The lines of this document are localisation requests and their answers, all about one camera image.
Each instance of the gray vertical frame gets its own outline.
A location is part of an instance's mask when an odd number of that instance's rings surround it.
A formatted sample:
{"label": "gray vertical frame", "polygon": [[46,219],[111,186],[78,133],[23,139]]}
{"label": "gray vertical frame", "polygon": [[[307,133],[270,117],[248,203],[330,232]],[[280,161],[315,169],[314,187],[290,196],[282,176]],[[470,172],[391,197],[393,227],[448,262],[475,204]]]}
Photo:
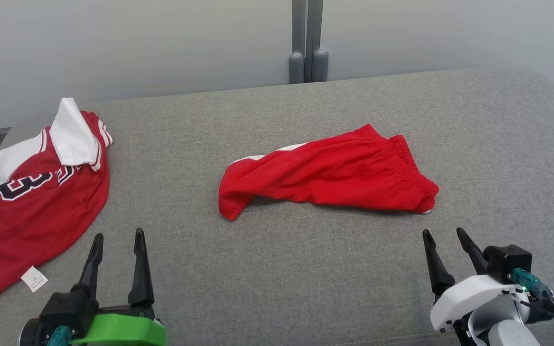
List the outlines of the gray vertical frame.
{"label": "gray vertical frame", "polygon": [[320,50],[322,8],[324,0],[308,0],[307,38],[305,49],[305,82],[326,81],[328,53]]}
{"label": "gray vertical frame", "polygon": [[292,0],[292,53],[288,57],[290,84],[305,81],[306,0]]}

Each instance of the gray fabric surface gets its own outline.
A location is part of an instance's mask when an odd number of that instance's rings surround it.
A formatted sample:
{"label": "gray fabric surface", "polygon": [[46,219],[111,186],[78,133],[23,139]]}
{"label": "gray fabric surface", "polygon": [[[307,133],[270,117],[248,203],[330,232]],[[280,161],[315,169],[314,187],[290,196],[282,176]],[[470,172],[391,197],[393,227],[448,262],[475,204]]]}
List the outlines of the gray fabric surface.
{"label": "gray fabric surface", "polygon": [[[170,345],[456,345],[428,319],[424,228],[458,281],[475,274],[455,234],[462,226],[481,247],[528,249],[532,271],[554,289],[554,85],[540,74],[478,68],[79,106],[114,137],[109,199],[85,235],[40,268],[42,289],[18,283],[0,296],[0,345],[70,289],[97,232],[97,298],[124,303],[137,226]],[[15,127],[3,146],[51,121]],[[431,213],[261,200],[235,222],[220,216],[217,189],[233,160],[365,123],[407,138],[440,186]],[[532,331],[554,344],[554,322]]]}

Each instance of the red fabric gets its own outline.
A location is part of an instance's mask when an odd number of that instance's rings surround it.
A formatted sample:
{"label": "red fabric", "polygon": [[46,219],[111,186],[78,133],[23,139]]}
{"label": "red fabric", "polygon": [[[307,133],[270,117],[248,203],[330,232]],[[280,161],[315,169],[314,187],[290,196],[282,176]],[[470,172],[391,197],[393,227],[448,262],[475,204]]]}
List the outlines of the red fabric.
{"label": "red fabric", "polygon": [[234,220],[254,196],[427,212],[439,188],[422,175],[403,136],[380,136],[367,124],[356,131],[277,150],[228,166],[219,187],[219,211]]}
{"label": "red fabric", "polygon": [[38,267],[67,250],[106,203],[106,144],[97,116],[81,113],[100,143],[99,169],[94,171],[88,164],[62,166],[47,127],[46,150],[26,160],[10,180],[12,188],[19,186],[24,177],[51,174],[50,180],[14,200],[4,200],[0,193],[0,293],[20,280],[31,266]]}

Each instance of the white sleeve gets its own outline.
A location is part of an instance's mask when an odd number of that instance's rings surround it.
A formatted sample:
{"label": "white sleeve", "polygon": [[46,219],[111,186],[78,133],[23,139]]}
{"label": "white sleeve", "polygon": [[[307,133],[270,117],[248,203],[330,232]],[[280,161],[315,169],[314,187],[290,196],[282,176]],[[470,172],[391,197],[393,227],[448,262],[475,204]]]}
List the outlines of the white sleeve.
{"label": "white sleeve", "polygon": [[18,166],[46,149],[46,130],[34,138],[0,150],[0,185],[7,183]]}
{"label": "white sleeve", "polygon": [[61,164],[95,164],[100,145],[73,98],[61,100],[55,121],[50,127],[50,139]]}

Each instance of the care label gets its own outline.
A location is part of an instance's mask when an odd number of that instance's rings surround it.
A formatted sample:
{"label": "care label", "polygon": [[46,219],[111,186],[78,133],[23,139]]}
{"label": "care label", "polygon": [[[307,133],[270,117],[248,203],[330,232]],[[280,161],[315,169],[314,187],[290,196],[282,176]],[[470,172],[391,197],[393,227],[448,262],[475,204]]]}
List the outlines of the care label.
{"label": "care label", "polygon": [[23,276],[20,277],[31,289],[31,293],[35,293],[40,287],[42,287],[48,279],[44,274],[40,273],[35,267],[31,266],[29,270]]}

